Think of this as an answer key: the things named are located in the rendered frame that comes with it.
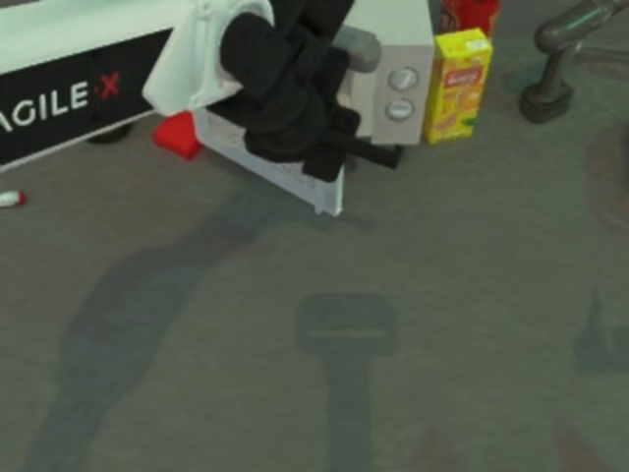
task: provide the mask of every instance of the yellow carton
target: yellow carton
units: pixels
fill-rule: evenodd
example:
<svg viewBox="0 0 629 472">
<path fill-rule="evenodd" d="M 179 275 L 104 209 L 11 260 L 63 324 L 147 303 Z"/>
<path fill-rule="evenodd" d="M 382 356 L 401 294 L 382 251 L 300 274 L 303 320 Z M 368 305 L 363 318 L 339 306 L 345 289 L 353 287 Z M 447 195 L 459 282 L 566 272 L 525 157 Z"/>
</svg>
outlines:
<svg viewBox="0 0 629 472">
<path fill-rule="evenodd" d="M 474 134 L 492 47 L 480 29 L 436 36 L 424 136 L 430 144 Z"/>
</svg>

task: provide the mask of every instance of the red package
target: red package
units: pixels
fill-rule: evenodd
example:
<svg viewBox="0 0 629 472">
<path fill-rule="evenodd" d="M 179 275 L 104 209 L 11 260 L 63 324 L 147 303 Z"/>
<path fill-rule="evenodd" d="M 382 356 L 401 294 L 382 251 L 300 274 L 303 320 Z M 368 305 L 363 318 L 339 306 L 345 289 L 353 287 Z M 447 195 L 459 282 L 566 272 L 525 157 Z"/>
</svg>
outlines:
<svg viewBox="0 0 629 472">
<path fill-rule="evenodd" d="M 442 0 L 441 32 L 480 28 L 491 37 L 500 0 Z"/>
</svg>

